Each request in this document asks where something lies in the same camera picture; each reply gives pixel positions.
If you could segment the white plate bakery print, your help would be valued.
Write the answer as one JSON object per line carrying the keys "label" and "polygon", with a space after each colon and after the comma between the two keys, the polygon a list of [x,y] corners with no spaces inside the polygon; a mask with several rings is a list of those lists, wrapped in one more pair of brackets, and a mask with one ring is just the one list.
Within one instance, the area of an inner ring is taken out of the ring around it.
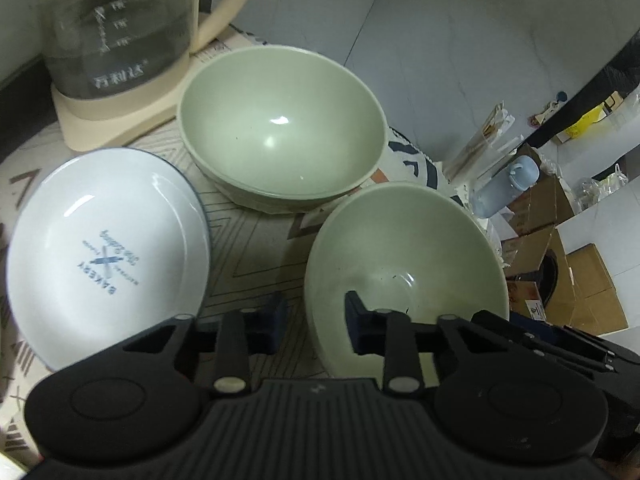
{"label": "white plate bakery print", "polygon": [[21,334],[60,370],[168,318],[198,315],[209,268],[193,185],[156,155],[104,148],[37,186],[12,233],[6,286]]}

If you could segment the green bowl near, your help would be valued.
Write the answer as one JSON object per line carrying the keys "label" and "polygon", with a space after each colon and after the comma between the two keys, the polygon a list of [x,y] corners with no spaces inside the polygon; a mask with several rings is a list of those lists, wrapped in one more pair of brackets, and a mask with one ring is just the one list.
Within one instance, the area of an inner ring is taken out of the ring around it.
{"label": "green bowl near", "polygon": [[501,262],[469,211],[411,183],[369,186],[343,200],[312,244],[304,278],[314,351],[330,376],[381,379],[379,356],[357,356],[345,321],[353,290],[369,310],[433,324],[480,310],[509,316]]}

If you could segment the green bowl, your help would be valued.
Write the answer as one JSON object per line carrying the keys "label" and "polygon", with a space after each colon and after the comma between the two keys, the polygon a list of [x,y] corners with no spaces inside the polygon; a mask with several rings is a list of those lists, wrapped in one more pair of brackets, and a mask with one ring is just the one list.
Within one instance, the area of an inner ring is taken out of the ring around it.
{"label": "green bowl", "polygon": [[293,47],[215,56],[189,79],[176,119],[218,191],[266,214],[311,211],[352,192],[387,146],[372,91],[337,62]]}
{"label": "green bowl", "polygon": [[480,310],[509,316],[501,262],[469,211],[411,183],[369,186],[343,200],[312,244],[304,278],[314,351],[330,376],[381,379],[379,356],[357,356],[345,321],[353,290],[369,310],[433,324]]}

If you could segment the light blue water bottle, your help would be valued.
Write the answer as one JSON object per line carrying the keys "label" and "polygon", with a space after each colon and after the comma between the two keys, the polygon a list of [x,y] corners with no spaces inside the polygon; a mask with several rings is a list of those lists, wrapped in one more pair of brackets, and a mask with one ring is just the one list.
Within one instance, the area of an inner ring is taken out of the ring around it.
{"label": "light blue water bottle", "polygon": [[529,156],[518,156],[470,196],[473,214],[482,219],[492,217],[529,190],[538,178],[536,162]]}

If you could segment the cardboard box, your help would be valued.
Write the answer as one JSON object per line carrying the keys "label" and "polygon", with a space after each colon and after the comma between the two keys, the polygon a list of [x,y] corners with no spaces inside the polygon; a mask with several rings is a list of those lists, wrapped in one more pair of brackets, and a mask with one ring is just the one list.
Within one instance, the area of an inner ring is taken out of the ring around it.
{"label": "cardboard box", "polygon": [[516,235],[501,248],[510,309],[596,336],[626,330],[626,315],[597,247],[565,251],[558,225],[574,211],[560,179],[542,177],[509,209]]}

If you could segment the patterned table cloth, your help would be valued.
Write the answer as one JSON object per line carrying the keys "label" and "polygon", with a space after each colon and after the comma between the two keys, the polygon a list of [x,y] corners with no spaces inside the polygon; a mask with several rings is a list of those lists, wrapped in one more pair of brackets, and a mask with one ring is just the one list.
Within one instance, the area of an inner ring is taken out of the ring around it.
{"label": "patterned table cloth", "polygon": [[[392,147],[385,148],[380,162],[380,169],[363,185],[386,182],[411,182],[421,188],[431,188],[450,202],[456,200],[452,188],[445,182],[445,177],[423,152],[414,144],[393,129],[387,133]],[[134,148],[141,148],[145,153],[160,156],[173,164],[183,177],[193,184],[195,191],[204,204],[209,228],[212,255],[210,256],[209,287],[206,292],[204,313],[205,321],[210,321],[215,313],[258,307],[277,292],[288,297],[290,308],[286,312],[288,325],[285,327],[282,346],[275,356],[258,356],[250,358],[250,370],[253,384],[262,379],[272,377],[273,380],[301,379],[313,382],[307,386],[319,384],[326,370],[318,356],[311,348],[311,335],[306,322],[303,296],[303,275],[306,260],[312,242],[321,229],[322,223],[331,210],[337,207],[332,203],[322,206],[311,214],[289,214],[288,216],[270,216],[260,212],[242,208],[232,204],[213,183],[205,179],[196,168],[179,139],[175,122],[161,126],[141,140],[134,142]],[[66,148],[62,139],[61,127],[54,122],[44,127],[30,140],[26,141],[1,163],[1,224],[6,229],[1,241],[1,269],[6,266],[6,252],[12,231],[15,229],[18,214],[32,197],[38,185],[57,166],[74,158]],[[35,385],[52,374],[50,367],[38,358],[32,345],[20,330],[12,316],[6,279],[1,278],[1,449],[25,467],[35,467],[38,455],[42,454],[38,444],[30,433],[25,418],[25,401]],[[318,404],[319,408],[335,408],[333,412],[324,411],[322,419],[316,426],[306,411],[307,419],[303,419],[302,408],[316,408],[312,400],[299,407],[299,415],[292,415],[282,422],[309,422],[302,429],[318,429],[320,434],[294,434],[298,429],[295,424],[285,434],[292,437],[292,445],[310,443],[311,437],[318,435],[333,448],[322,451],[343,451],[334,444],[341,443],[337,437],[347,436],[341,430],[339,420],[329,415],[336,415],[340,408],[335,402]]]}

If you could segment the green bowl far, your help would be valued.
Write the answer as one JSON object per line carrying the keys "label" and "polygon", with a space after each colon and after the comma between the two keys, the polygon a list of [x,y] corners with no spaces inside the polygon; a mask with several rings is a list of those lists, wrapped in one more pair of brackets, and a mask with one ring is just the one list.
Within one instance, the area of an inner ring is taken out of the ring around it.
{"label": "green bowl far", "polygon": [[372,91],[337,62],[293,47],[215,56],[189,79],[176,119],[218,191],[266,214],[311,211],[352,192],[387,146]]}

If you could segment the cream kettle base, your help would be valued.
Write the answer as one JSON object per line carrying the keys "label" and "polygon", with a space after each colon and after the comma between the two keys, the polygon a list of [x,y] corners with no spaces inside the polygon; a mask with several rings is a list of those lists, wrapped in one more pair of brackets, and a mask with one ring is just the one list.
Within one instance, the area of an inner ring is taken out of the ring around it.
{"label": "cream kettle base", "polygon": [[200,66],[197,58],[185,54],[146,84],[104,99],[72,99],[52,88],[66,146],[76,153],[124,146],[170,122],[186,83]]}

